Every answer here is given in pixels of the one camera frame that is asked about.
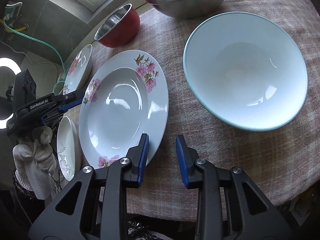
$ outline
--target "red metal bowl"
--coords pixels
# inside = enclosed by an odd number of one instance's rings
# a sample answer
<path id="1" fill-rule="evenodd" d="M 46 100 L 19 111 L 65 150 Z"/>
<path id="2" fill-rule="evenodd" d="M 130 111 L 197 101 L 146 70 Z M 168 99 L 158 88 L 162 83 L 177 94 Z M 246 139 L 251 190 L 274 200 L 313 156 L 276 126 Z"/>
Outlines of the red metal bowl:
<path id="1" fill-rule="evenodd" d="M 116 10 L 98 29 L 94 40 L 108 48 L 117 48 L 130 41 L 140 28 L 140 17 L 132 4 Z"/>

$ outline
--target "work glove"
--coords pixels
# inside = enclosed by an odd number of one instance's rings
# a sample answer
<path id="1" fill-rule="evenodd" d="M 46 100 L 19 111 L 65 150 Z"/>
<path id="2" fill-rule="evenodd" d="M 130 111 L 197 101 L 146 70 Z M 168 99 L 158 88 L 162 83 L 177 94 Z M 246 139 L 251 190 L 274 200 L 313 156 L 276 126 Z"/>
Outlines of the work glove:
<path id="1" fill-rule="evenodd" d="M 57 167 L 50 145 L 52 130 L 47 126 L 35 128 L 32 137 L 34 141 L 20 138 L 13 148 L 14 175 L 24 191 L 33 191 L 37 199 L 44 200 L 52 191 L 50 174 Z"/>

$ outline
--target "pink flower pattern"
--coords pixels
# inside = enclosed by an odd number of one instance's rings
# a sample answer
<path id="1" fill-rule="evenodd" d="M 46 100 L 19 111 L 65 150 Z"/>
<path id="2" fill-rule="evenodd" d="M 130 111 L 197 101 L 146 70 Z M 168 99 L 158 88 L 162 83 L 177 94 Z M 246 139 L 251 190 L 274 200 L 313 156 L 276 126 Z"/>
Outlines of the pink flower pattern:
<path id="1" fill-rule="evenodd" d="M 140 74 L 140 76 L 144 76 L 147 73 L 146 68 L 143 65 L 137 67 L 136 71 Z"/>
<path id="2" fill-rule="evenodd" d="M 68 71 L 68 76 L 70 76 L 76 69 L 78 62 L 80 61 L 81 58 L 81 52 L 76 56 L 75 60 L 72 62 L 71 67 L 69 68 Z"/>
<path id="3" fill-rule="evenodd" d="M 147 92 L 150 93 L 152 89 L 157 85 L 157 82 L 155 78 L 150 78 L 147 82 L 145 82 L 145 84 Z"/>
<path id="4" fill-rule="evenodd" d="M 143 58 L 144 55 L 139 54 L 139 56 L 134 59 L 138 65 L 136 71 L 142 78 L 144 78 L 147 92 L 150 93 L 157 85 L 156 77 L 159 76 L 159 71 L 155 71 L 156 64 L 152 62 L 149 57 L 144 61 Z"/>
<path id="5" fill-rule="evenodd" d="M 63 86 L 63 94 L 66 95 L 69 93 L 69 88 L 68 88 L 68 84 Z"/>
<path id="6" fill-rule="evenodd" d="M 101 80 L 99 78 L 96 78 L 91 81 L 83 98 L 84 105 L 86 105 L 89 101 L 90 102 L 97 101 L 98 98 L 97 98 L 96 90 L 99 90 L 100 83 L 101 83 Z"/>
<path id="7" fill-rule="evenodd" d="M 115 155 L 115 156 L 111 157 L 110 159 L 108 159 L 107 156 L 100 156 L 99 160 L 98 160 L 98 166 L 100 168 L 108 167 L 112 163 L 114 163 L 115 161 L 117 161 L 119 159 L 120 159 L 119 155 Z"/>

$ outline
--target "pink tablecloth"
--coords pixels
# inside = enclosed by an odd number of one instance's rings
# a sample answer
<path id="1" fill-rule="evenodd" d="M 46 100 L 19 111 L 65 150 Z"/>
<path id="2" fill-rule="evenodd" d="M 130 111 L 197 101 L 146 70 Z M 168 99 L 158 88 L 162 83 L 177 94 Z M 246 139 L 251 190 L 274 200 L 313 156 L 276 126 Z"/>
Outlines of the pink tablecloth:
<path id="1" fill-rule="evenodd" d="M 170 220 L 195 220 L 197 191 L 184 188 L 175 153 L 175 137 L 217 167 L 242 167 L 270 201 L 294 198 L 320 178 L 320 17 L 309 0 L 225 0 L 215 12 L 245 11 L 280 25 L 300 48 L 308 68 L 309 89 L 298 116 L 271 132 L 235 129 L 212 116 L 185 79 L 182 54 L 191 32 L 206 18 L 177 20 L 152 9 L 141 15 L 136 37 L 118 49 L 98 44 L 94 73 L 113 55 L 140 49 L 161 65 L 169 90 L 169 117 L 160 148 L 146 168 L 140 189 L 128 190 L 128 212 Z M 78 124 L 80 107 L 68 112 Z"/>

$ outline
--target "white plate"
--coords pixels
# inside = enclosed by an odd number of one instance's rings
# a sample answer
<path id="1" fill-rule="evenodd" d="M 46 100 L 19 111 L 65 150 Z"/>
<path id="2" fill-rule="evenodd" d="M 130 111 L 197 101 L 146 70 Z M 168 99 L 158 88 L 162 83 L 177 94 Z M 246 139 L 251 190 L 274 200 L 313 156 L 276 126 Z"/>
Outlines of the white plate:
<path id="1" fill-rule="evenodd" d="M 92 69 L 91 53 L 92 45 L 89 44 L 79 52 L 72 62 L 63 86 L 64 95 L 82 88 L 87 81 Z"/>
<path id="2" fill-rule="evenodd" d="M 66 180 L 71 181 L 80 170 L 81 145 L 75 124 L 63 117 L 58 128 L 57 152 L 60 169 Z"/>
<path id="3" fill-rule="evenodd" d="M 109 59 L 94 75 L 82 101 L 80 142 L 95 169 L 126 156 L 149 135 L 147 163 L 162 140 L 169 96 L 158 62 L 146 52 L 128 50 Z"/>
<path id="4" fill-rule="evenodd" d="M 200 103 L 245 130 L 286 125 L 307 95 L 298 46 L 278 25 L 251 13 L 224 13 L 201 23 L 187 41 L 183 68 Z"/>

